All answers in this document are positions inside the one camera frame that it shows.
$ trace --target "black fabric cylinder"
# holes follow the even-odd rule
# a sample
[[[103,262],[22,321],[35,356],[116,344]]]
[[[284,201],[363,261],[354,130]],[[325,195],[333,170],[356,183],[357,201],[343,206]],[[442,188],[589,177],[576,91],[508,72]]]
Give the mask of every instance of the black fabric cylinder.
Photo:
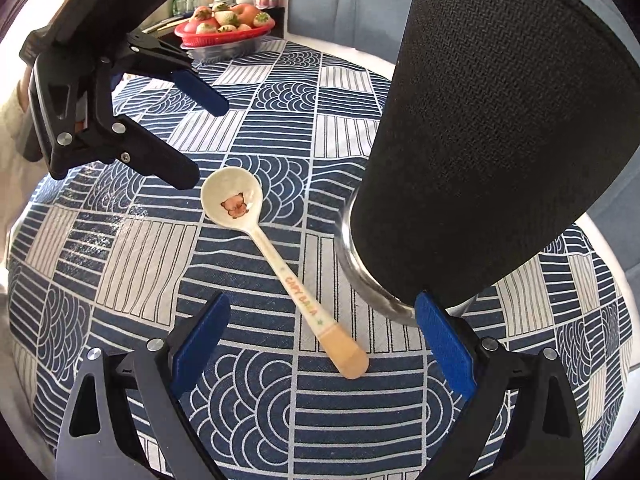
[[[640,144],[640,71],[579,0],[413,0],[351,229],[413,304],[458,304],[577,219]]]

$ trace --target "tablecloth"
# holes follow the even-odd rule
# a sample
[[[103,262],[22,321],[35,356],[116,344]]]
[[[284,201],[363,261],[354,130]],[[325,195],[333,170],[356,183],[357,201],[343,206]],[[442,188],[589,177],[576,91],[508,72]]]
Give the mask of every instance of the tablecloth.
[[[116,89],[114,111],[187,153],[203,178],[222,166],[258,176],[264,231],[370,352],[369,371],[356,381],[336,373],[249,238],[205,218],[200,185],[178,191],[120,162],[96,162],[39,185],[8,265],[15,363],[47,443],[55,452],[89,348],[138,348],[222,290],[229,326],[180,402],[229,478],[412,480],[463,399],[418,329],[386,320],[354,293],[333,248],[336,215],[364,173],[389,81],[271,38],[252,56],[196,67],[229,99],[224,117],[142,77]],[[570,226],[482,291],[465,318],[510,350],[558,350],[591,467],[623,397],[632,329],[583,232]],[[166,471],[140,398],[129,397],[150,461]],[[476,469],[492,463],[513,405],[514,394],[506,396]]]

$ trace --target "screw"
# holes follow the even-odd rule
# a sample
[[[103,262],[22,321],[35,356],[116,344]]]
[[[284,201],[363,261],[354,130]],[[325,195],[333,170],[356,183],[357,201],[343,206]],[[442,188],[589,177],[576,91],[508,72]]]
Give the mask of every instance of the screw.
[[[91,350],[86,353],[86,358],[89,359],[89,361],[95,361],[101,355],[102,350],[100,350],[99,348],[91,348]]]
[[[542,355],[550,361],[554,361],[558,358],[558,352],[556,352],[553,348],[545,348],[542,351]]]
[[[155,339],[150,339],[146,343],[146,349],[149,350],[150,352],[157,352],[158,350],[161,350],[163,346],[164,346],[164,341],[159,337],[156,337]]]
[[[74,138],[69,132],[62,132],[58,136],[58,144],[60,144],[60,146],[68,146],[71,144],[72,140],[74,140]]]
[[[113,123],[113,126],[111,127],[111,129],[114,131],[114,133],[116,134],[123,134],[124,132],[127,131],[126,127],[124,124],[122,123]]]
[[[482,348],[489,352],[495,352],[500,348],[500,343],[498,343],[493,337],[485,337],[482,339]]]

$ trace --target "spoon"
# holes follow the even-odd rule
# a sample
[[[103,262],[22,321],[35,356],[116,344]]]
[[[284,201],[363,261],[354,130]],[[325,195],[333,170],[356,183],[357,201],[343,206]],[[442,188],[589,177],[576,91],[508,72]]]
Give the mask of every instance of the spoon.
[[[204,181],[200,200],[212,222],[250,236],[338,371],[347,379],[357,379],[364,374],[369,367],[367,354],[306,290],[260,229],[260,181],[242,168],[223,168]]]

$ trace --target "plastic container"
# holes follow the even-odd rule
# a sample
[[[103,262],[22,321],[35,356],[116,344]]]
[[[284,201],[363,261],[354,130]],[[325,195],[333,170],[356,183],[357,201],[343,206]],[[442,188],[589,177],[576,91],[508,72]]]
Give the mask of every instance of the plastic container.
[[[187,54],[194,61],[201,61],[206,64],[228,61],[237,57],[250,56],[255,54],[260,47],[262,40],[260,37],[249,38],[248,40],[234,41],[219,45],[201,46],[192,48],[183,43],[180,48],[187,51]]]

